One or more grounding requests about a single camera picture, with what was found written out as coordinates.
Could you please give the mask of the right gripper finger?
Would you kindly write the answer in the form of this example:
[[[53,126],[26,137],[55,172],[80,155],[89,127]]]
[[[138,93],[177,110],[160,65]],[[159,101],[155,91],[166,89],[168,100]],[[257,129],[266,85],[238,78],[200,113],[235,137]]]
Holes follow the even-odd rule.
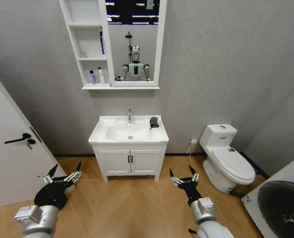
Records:
[[[179,186],[180,185],[180,179],[176,178],[174,176],[174,173],[172,171],[172,169],[170,168],[170,181],[171,183],[173,183],[175,186]]]
[[[192,166],[189,165],[188,167],[189,167],[189,169],[190,169],[190,171],[191,171],[191,173],[193,175],[193,177],[191,178],[191,181],[192,182],[198,182],[199,174],[195,171],[195,169]]]

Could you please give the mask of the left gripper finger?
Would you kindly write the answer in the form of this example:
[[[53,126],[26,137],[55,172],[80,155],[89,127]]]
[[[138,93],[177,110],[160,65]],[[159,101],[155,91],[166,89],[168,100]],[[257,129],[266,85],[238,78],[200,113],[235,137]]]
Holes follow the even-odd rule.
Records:
[[[79,162],[76,170],[73,173],[71,173],[69,176],[67,176],[63,181],[76,183],[81,176],[82,176],[82,162]]]
[[[55,164],[50,170],[49,172],[42,177],[42,180],[45,184],[50,184],[53,182],[53,176],[55,175],[56,173],[56,170],[58,168],[58,164]]]

